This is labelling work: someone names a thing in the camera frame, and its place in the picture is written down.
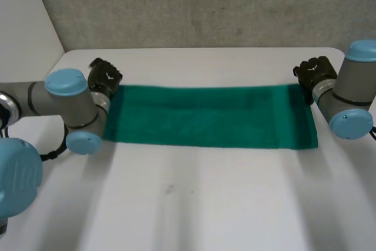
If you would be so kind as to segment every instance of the gray robot arm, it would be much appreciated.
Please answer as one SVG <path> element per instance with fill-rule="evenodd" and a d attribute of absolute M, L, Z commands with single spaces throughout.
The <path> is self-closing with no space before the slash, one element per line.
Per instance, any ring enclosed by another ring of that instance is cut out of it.
<path fill-rule="evenodd" d="M 66 148 L 82 155 L 99 150 L 110 100 L 122 75 L 100 58 L 90 67 L 88 80 L 79 70 L 63 69 L 44 82 L 0 83 L 1 130 L 23 117 L 48 115 L 61 115 L 66 130 L 62 147 L 47 158 L 25 140 L 0 138 L 0 237 L 6 232 L 8 218 L 22 213 L 35 200 L 43 160 L 57 157 Z"/>
<path fill-rule="evenodd" d="M 368 110 L 376 95 L 376 41 L 353 42 L 338 76 L 326 57 L 302 62 L 294 74 L 338 137 L 358 139 L 372 130 Z"/>
<path fill-rule="evenodd" d="M 79 70 L 63 69 L 45 81 L 0 83 L 1 129 L 26 116 L 60 115 L 69 130 L 67 147 L 78 154 L 95 153 L 122 75 L 99 58 L 91 67 L 89 82 Z"/>

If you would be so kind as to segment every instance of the black cable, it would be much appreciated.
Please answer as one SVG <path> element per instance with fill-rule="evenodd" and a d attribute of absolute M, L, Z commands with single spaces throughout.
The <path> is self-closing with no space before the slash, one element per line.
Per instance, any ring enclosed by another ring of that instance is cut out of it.
<path fill-rule="evenodd" d="M 370 131 L 370 135 L 372 136 L 372 138 L 373 138 L 373 139 L 375 139 L 375 140 L 376 140 L 376 135 L 375 135 L 375 133 L 374 133 L 374 131 L 373 131 L 373 130 L 371 130 L 371 131 Z"/>
<path fill-rule="evenodd" d="M 51 152 L 49 152 L 47 154 L 41 154 L 42 162 L 47 161 L 47 160 L 54 160 L 61 153 L 63 153 L 66 150 L 65 140 L 66 140 L 66 137 L 68 136 L 68 133 L 69 133 L 68 128 L 66 127 L 66 125 L 64 125 L 64 139 L 63 139 L 63 142 L 61 143 L 60 147 L 57 148 L 57 150 L 51 151 Z"/>
<path fill-rule="evenodd" d="M 68 128 L 66 127 L 66 125 L 64 125 L 64 139 L 63 139 L 63 142 L 61 143 L 61 145 L 59 146 L 59 148 L 57 148 L 57 150 L 51 151 L 51 152 L 49 152 L 47 154 L 41 154 L 42 162 L 47 161 L 47 160 L 56 159 L 61 153 L 63 153 L 66 150 L 65 140 L 66 140 L 66 137 L 68 136 L 68 133 L 69 133 Z M 6 127 L 4 129 L 4 135 L 5 135 L 4 138 L 9 138 L 8 127 Z M 2 130 L 0 130 L 0 137 L 3 138 Z"/>

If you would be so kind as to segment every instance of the white wall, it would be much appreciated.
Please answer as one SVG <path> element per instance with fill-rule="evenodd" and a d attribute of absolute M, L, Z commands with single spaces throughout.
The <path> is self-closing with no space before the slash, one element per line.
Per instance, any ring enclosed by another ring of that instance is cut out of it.
<path fill-rule="evenodd" d="M 41 80 L 63 54 L 42 0 L 0 0 L 0 82 Z"/>

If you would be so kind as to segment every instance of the green towel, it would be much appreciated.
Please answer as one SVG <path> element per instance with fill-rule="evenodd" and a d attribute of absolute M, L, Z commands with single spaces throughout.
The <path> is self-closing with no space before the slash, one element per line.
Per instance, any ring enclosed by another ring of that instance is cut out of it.
<path fill-rule="evenodd" d="M 120 86 L 105 139 L 219 148 L 317 147 L 299 85 L 244 88 Z"/>

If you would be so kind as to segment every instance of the gray wall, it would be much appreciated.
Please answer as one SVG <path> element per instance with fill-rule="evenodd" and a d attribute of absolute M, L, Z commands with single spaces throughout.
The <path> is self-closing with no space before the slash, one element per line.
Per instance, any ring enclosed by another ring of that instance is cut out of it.
<path fill-rule="evenodd" d="M 43 0 L 66 51 L 332 46 L 376 38 L 376 0 Z"/>

